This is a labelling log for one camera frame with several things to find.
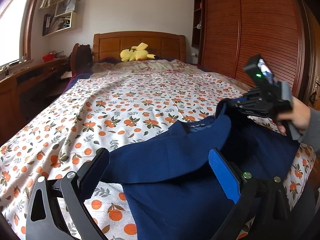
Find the wooden headboard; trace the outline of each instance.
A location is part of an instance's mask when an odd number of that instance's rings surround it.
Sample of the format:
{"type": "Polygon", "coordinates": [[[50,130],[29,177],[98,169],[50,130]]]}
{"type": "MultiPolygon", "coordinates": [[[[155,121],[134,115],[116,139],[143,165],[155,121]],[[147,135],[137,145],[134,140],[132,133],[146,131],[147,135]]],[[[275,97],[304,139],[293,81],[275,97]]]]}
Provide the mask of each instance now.
{"type": "Polygon", "coordinates": [[[186,38],[183,35],[160,32],[127,31],[98,33],[93,38],[93,61],[106,57],[120,59],[120,52],[138,46],[141,42],[149,45],[150,54],[160,58],[186,61],[186,38]]]}

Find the stuffed bear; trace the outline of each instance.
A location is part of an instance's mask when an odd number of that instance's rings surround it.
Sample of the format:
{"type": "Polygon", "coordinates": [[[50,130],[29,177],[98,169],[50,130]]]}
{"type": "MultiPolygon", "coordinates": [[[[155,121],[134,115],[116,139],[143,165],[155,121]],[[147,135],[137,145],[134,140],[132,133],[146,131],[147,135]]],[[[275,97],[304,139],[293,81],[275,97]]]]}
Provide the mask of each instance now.
{"type": "Polygon", "coordinates": [[[135,61],[135,60],[146,60],[148,58],[156,59],[156,55],[149,54],[146,51],[147,44],[141,43],[139,46],[133,46],[131,49],[125,49],[120,53],[121,60],[123,62],[135,61]]]}

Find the human hand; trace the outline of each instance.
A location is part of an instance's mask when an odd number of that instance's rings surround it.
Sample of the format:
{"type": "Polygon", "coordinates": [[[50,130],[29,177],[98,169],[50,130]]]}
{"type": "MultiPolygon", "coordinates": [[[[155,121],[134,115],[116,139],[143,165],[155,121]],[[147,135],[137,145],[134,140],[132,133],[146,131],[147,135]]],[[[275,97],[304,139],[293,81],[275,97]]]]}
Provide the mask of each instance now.
{"type": "Polygon", "coordinates": [[[310,108],[293,97],[293,109],[289,112],[278,114],[277,120],[275,121],[281,134],[286,133],[285,127],[281,124],[283,120],[292,121],[294,126],[298,128],[300,132],[303,132],[308,128],[310,122],[310,108]]]}

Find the sliding door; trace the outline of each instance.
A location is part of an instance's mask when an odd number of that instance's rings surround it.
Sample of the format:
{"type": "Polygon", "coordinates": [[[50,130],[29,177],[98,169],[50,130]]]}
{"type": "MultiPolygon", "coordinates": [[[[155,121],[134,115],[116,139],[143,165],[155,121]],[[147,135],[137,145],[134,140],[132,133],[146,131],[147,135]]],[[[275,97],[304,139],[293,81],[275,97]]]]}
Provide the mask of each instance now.
{"type": "Polygon", "coordinates": [[[238,40],[237,0],[205,0],[205,37],[202,65],[234,77],[238,40]]]}
{"type": "Polygon", "coordinates": [[[259,53],[294,95],[302,94],[310,48],[301,0],[204,1],[200,55],[206,69],[253,86],[243,66],[259,53]]]}

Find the desk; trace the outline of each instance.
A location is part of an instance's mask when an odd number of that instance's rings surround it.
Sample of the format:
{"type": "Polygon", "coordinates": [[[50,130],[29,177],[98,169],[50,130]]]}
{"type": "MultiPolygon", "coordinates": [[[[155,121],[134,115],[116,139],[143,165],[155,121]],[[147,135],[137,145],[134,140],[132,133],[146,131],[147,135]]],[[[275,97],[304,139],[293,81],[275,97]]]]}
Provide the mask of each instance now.
{"type": "Polygon", "coordinates": [[[0,81],[0,145],[28,123],[21,110],[20,95],[66,68],[67,57],[17,71],[0,81]]]}

